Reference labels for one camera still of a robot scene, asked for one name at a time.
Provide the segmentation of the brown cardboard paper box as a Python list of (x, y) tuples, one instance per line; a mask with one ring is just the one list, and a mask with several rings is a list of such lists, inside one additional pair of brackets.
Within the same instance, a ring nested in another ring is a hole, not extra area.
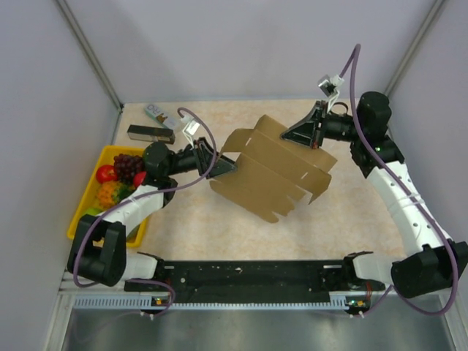
[(306, 194), (312, 203), (331, 182), (335, 157), (280, 138), (286, 126), (270, 116), (252, 129), (235, 129), (220, 153), (237, 153), (237, 170), (215, 177), (211, 189), (268, 223), (287, 216)]

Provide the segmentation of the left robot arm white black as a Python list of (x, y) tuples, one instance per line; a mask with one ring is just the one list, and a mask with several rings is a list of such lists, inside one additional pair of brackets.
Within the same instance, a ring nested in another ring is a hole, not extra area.
[(127, 236), (152, 213), (164, 208), (182, 187), (174, 175), (196, 170), (201, 179), (236, 171), (235, 162), (216, 152), (201, 137), (178, 152), (155, 142), (143, 152), (146, 176), (141, 185), (117, 205), (96, 215), (80, 218), (69, 253), (67, 270), (79, 287), (140, 279), (150, 290), (158, 290), (166, 273), (158, 268), (159, 258), (145, 253), (129, 253)]

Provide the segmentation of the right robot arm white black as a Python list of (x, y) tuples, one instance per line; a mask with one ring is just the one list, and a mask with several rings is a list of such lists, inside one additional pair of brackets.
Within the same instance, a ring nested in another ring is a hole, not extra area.
[(360, 97), (358, 121), (382, 164), (360, 140), (352, 116), (334, 113), (324, 100), (316, 102), (281, 138), (313, 149), (325, 139), (350, 144), (352, 160), (382, 198), (407, 256), (397, 259), (371, 252), (350, 254), (341, 280), (352, 290), (367, 280), (391, 284), (403, 297), (414, 298), (452, 287), (453, 278), (467, 266), (467, 243), (453, 241), (433, 219), (410, 178), (402, 152), (387, 134), (390, 116), (390, 103), (384, 94), (369, 91)]

